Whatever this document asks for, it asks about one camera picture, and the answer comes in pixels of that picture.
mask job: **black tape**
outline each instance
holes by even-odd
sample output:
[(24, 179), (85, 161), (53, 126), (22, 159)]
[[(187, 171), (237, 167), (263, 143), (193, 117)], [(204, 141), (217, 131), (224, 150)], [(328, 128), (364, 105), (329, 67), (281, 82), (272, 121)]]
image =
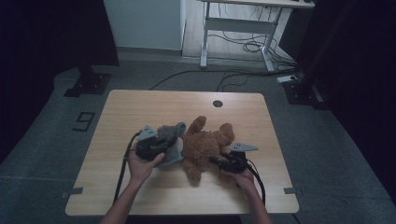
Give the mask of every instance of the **black tape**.
[(285, 194), (295, 194), (297, 193), (297, 190), (295, 188), (287, 188), (283, 189), (285, 191)]
[(63, 192), (62, 198), (68, 198), (72, 194), (82, 194), (83, 188), (70, 189), (69, 192)]
[(79, 114), (78, 119), (76, 120), (76, 122), (78, 122), (78, 123), (87, 123), (87, 126), (85, 126), (84, 129), (74, 128), (73, 131), (75, 131), (75, 132), (83, 132), (83, 133), (87, 132), (88, 129), (90, 128), (90, 126), (91, 126), (91, 123), (92, 123), (92, 120), (93, 120), (94, 116), (95, 116), (95, 113), (93, 113), (93, 112), (81, 112)]

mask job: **wooden table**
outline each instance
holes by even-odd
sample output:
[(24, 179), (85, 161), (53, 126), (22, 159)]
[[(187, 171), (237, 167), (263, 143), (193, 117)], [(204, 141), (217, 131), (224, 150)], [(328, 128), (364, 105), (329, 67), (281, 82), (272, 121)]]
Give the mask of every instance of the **wooden table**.
[[(222, 101), (223, 106), (214, 107), (216, 100)], [(184, 121), (189, 126), (200, 115), (207, 117), (204, 130), (215, 131), (222, 123), (230, 122), (235, 142), (259, 148), (247, 152), (247, 157), (256, 164), (262, 177), (268, 212), (296, 213), (299, 209), (296, 196), (284, 192), (292, 185), (262, 95), (198, 91), (112, 91), (75, 184), (75, 188), (83, 191), (70, 196), (66, 213), (69, 216), (106, 213), (113, 201), (122, 156), (134, 133), (147, 124), (156, 129)], [(129, 178), (127, 171), (121, 190)], [(194, 187), (179, 163), (154, 169), (130, 212), (131, 215), (247, 213), (248, 204), (240, 189), (221, 182), (214, 168), (206, 169), (200, 185)]]

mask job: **table leg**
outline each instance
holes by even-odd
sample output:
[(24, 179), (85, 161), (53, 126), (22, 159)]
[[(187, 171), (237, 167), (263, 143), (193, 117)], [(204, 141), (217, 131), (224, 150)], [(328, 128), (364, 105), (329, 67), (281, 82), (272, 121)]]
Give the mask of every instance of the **table leg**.
[(206, 16), (205, 16), (205, 25), (204, 25), (204, 42), (202, 43), (201, 48), (201, 68), (206, 68), (206, 60), (207, 60), (207, 21), (209, 20), (209, 9), (210, 3), (207, 3), (206, 6)]
[(269, 54), (268, 51), (269, 51), (269, 48), (271, 47), (271, 42), (274, 38), (274, 34), (276, 31), (277, 24), (279, 22), (280, 14), (282, 13), (282, 9), (283, 9), (283, 7), (280, 7), (276, 13), (276, 18), (273, 21), (273, 26), (272, 26), (271, 32), (270, 32), (267, 40), (265, 41), (264, 48), (262, 49), (262, 57), (264, 58), (265, 65), (267, 66), (267, 70), (269, 72), (275, 71), (275, 69), (272, 65), (272, 62), (271, 62), (271, 55)]

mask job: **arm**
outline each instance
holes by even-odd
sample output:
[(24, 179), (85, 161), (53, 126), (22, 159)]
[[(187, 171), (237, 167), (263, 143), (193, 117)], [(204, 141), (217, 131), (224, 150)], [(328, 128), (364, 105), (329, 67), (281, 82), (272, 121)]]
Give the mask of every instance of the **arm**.
[(131, 151), (128, 158), (128, 166), (131, 172), (131, 179), (128, 186), (122, 192), (120, 197), (107, 211), (101, 220), (101, 224), (105, 223), (125, 223), (137, 192), (140, 190), (144, 182), (151, 175), (154, 166), (163, 159), (164, 154), (158, 155), (154, 161), (144, 161), (140, 159), (134, 151)]
[(250, 213), (255, 224), (272, 224), (271, 218), (265, 209), (260, 194), (254, 185), (253, 174), (246, 169), (244, 172), (234, 174), (221, 170), (224, 174), (232, 176), (247, 196)]

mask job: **teddy bear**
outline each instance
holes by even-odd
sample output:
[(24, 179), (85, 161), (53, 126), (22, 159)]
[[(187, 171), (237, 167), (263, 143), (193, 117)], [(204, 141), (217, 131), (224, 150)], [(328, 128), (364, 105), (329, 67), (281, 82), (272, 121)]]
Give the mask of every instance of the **teddy bear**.
[(206, 123), (205, 116), (199, 116), (190, 125), (187, 132), (181, 137), (183, 141), (184, 157), (181, 165), (189, 180), (197, 182), (201, 180), (202, 167), (209, 164), (209, 157), (218, 157), (220, 152), (225, 152), (235, 136), (233, 126), (224, 123), (219, 130), (214, 132), (202, 131)]

